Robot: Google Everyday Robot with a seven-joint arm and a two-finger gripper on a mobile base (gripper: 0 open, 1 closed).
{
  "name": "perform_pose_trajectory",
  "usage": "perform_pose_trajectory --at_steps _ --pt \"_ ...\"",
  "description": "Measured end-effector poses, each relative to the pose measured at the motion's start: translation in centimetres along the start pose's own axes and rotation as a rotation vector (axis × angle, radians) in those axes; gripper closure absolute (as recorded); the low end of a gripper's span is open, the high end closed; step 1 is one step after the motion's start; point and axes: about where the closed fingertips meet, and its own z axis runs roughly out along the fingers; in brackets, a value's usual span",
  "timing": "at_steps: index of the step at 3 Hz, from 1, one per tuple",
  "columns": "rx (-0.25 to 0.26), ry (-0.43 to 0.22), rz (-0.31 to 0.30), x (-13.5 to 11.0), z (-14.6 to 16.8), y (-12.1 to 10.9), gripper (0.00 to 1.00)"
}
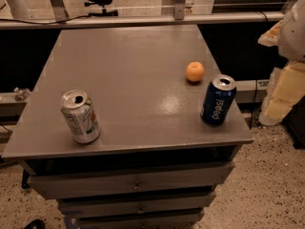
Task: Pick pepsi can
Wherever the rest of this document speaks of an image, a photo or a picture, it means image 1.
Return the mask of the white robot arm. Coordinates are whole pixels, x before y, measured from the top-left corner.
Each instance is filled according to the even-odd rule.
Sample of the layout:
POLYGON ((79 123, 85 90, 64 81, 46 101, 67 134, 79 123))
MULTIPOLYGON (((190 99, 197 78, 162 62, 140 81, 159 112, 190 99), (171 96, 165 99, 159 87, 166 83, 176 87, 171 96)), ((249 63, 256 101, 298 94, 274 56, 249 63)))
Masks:
POLYGON ((305 61, 305 0, 285 13, 278 36, 278 52, 290 61, 305 61))

